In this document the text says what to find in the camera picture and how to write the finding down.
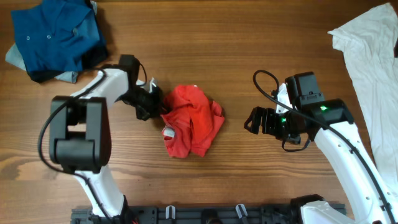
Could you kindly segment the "red t-shirt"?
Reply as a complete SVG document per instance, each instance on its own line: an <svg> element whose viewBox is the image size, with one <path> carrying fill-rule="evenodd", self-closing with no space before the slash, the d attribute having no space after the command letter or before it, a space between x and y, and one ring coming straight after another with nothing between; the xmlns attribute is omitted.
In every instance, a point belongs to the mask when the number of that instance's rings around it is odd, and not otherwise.
<svg viewBox="0 0 398 224"><path fill-rule="evenodd" d="M196 85L176 86L164 105L162 135L169 156L183 159L192 152L204 157L224 123L222 107Z"/></svg>

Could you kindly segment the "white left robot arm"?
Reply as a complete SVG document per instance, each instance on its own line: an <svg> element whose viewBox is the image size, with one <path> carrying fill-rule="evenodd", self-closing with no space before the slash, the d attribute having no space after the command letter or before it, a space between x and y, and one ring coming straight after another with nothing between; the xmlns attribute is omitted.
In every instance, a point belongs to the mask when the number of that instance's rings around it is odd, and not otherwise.
<svg viewBox="0 0 398 224"><path fill-rule="evenodd" d="M112 142L108 110L122 101L146 121L159 115L162 91L155 79L138 79L139 67L106 65L87 86L70 96L56 96L38 139L38 152L44 158L42 140L49 134L50 162L46 165L73 176L91 202L86 220L91 223L134 223L129 208L110 171Z"/></svg>

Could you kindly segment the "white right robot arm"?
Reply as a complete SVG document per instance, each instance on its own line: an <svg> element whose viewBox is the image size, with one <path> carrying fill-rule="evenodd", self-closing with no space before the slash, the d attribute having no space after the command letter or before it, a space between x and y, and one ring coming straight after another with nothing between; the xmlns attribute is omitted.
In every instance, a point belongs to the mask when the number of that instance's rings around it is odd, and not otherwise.
<svg viewBox="0 0 398 224"><path fill-rule="evenodd" d="M370 159L353 116L342 100L310 103L299 110L287 108L285 113L256 107L244 128L294 144L306 133L331 164L354 217L339 215L326 202L316 200L299 207L302 223L397 223L397 199Z"/></svg>

